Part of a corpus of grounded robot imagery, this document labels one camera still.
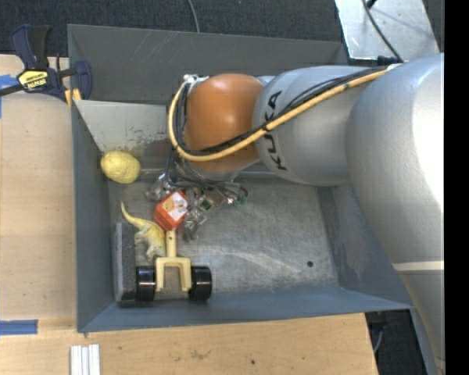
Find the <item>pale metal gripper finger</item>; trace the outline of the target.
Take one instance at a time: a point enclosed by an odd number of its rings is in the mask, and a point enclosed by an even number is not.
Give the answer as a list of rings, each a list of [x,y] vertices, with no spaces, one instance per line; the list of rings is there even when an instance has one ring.
[[[206,211],[199,208],[191,209],[184,219],[184,239],[193,241],[197,237],[199,228],[207,221]]]
[[[174,186],[171,184],[169,176],[165,173],[162,173],[146,190],[145,197],[150,202],[159,202],[168,196],[173,189]]]

